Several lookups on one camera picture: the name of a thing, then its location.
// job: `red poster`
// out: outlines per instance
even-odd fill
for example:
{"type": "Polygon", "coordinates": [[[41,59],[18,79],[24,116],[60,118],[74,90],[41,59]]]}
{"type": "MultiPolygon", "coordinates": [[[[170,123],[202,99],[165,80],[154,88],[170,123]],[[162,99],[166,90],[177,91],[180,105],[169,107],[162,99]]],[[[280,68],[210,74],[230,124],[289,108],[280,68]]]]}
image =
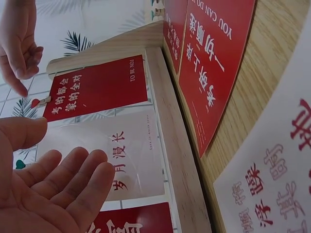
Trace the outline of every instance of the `red poster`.
{"type": "Polygon", "coordinates": [[[179,84],[195,126],[200,157],[229,99],[256,0],[188,0],[179,84]]]}
{"type": "Polygon", "coordinates": [[[173,233],[167,202],[100,212],[87,233],[173,233]]]}
{"type": "Polygon", "coordinates": [[[173,60],[176,73],[180,61],[180,53],[184,38],[187,0],[165,1],[165,23],[163,34],[173,60]]]}
{"type": "Polygon", "coordinates": [[[143,102],[147,90],[142,56],[128,57],[57,76],[43,116],[48,121],[143,102]]]}

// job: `palm leaf pattern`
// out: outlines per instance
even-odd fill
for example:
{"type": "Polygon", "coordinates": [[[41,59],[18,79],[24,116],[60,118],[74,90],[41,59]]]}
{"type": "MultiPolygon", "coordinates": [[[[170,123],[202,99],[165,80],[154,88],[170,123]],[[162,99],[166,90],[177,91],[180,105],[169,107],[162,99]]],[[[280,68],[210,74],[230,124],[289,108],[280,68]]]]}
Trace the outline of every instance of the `palm leaf pattern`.
{"type": "Polygon", "coordinates": [[[90,42],[86,36],[82,38],[82,36],[80,34],[77,34],[76,32],[71,33],[70,31],[68,31],[67,36],[67,38],[61,40],[65,44],[64,48],[74,52],[65,52],[65,57],[74,55],[94,45],[94,43],[90,42]]]}
{"type": "Polygon", "coordinates": [[[119,27],[119,33],[128,32],[130,30],[142,27],[145,24],[146,23],[145,23],[144,11],[140,10],[139,12],[136,12],[135,14],[133,14],[131,19],[127,19],[125,23],[119,27]]]}
{"type": "MultiPolygon", "coordinates": [[[[16,105],[13,107],[13,112],[11,114],[12,117],[27,117],[27,118],[31,118],[31,119],[35,119],[38,117],[37,115],[37,109],[31,108],[31,99],[29,97],[27,98],[22,98],[19,99],[16,102],[16,105]]],[[[28,154],[33,151],[36,150],[36,145],[28,148],[28,149],[23,149],[19,151],[20,155],[23,155],[23,160],[25,160],[28,156],[28,154]]]]}
{"type": "Polygon", "coordinates": [[[19,99],[16,106],[13,107],[13,117],[37,118],[37,109],[31,108],[31,99],[29,97],[19,99]]]}
{"type": "Polygon", "coordinates": [[[99,0],[36,0],[35,3],[38,15],[57,16],[90,6],[93,1],[99,0]]]}
{"type": "Polygon", "coordinates": [[[103,118],[107,118],[107,117],[115,117],[121,111],[123,111],[122,108],[116,108],[116,109],[109,109],[109,110],[106,110],[103,112],[87,114],[84,116],[80,116],[80,118],[78,120],[76,120],[76,122],[85,122],[85,121],[103,119],[103,118]]]}

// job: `wooden board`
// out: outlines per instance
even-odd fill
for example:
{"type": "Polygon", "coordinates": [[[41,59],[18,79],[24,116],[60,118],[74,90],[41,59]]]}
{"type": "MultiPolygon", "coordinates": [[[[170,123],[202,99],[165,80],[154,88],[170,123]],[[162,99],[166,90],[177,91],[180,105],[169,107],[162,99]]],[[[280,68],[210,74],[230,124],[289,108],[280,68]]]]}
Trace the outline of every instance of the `wooden board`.
{"type": "Polygon", "coordinates": [[[177,228],[185,233],[211,233],[189,139],[162,51],[147,48],[145,54],[180,219],[177,228]]]}
{"type": "Polygon", "coordinates": [[[111,62],[144,54],[146,47],[162,46],[163,21],[157,21],[103,41],[77,55],[52,60],[47,66],[47,73],[111,62]]]}
{"type": "MultiPolygon", "coordinates": [[[[253,26],[232,96],[204,157],[196,159],[203,176],[215,232],[225,233],[213,183],[238,150],[270,99],[292,55],[309,7],[308,0],[258,0],[253,26]]],[[[169,50],[164,52],[183,107],[191,142],[197,148],[190,112],[178,85],[169,50]]]]}

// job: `transparent plastic sheet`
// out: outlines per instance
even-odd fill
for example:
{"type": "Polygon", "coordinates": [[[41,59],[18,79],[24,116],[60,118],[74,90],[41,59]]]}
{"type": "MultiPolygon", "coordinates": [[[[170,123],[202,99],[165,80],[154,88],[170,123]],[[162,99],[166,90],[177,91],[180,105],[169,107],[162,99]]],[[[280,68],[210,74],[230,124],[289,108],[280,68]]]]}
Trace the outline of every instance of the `transparent plastic sheet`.
{"type": "Polygon", "coordinates": [[[52,149],[60,151],[64,159],[79,146],[88,152],[105,151],[115,166],[115,180],[107,201],[164,194],[161,147],[153,110],[49,127],[38,144],[37,160],[52,149]]]}

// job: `wooden frame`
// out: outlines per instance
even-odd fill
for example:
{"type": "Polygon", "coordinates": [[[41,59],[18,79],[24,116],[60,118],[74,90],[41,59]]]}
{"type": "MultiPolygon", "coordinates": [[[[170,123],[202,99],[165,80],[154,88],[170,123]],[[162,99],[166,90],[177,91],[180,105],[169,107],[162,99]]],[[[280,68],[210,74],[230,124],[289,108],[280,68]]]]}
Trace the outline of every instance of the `wooden frame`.
{"type": "Polygon", "coordinates": [[[180,229],[185,233],[211,233],[193,154],[163,53],[160,48],[147,48],[145,57],[161,126],[161,141],[171,171],[172,196],[177,203],[180,229]]]}
{"type": "Polygon", "coordinates": [[[155,100],[160,139],[165,147],[165,165],[170,171],[168,179],[170,187],[173,187],[171,211],[178,216],[177,228],[184,233],[211,233],[189,139],[161,51],[162,26],[162,21],[155,22],[111,38],[72,57],[53,60],[47,72],[53,78],[63,71],[143,55],[155,100]]]}

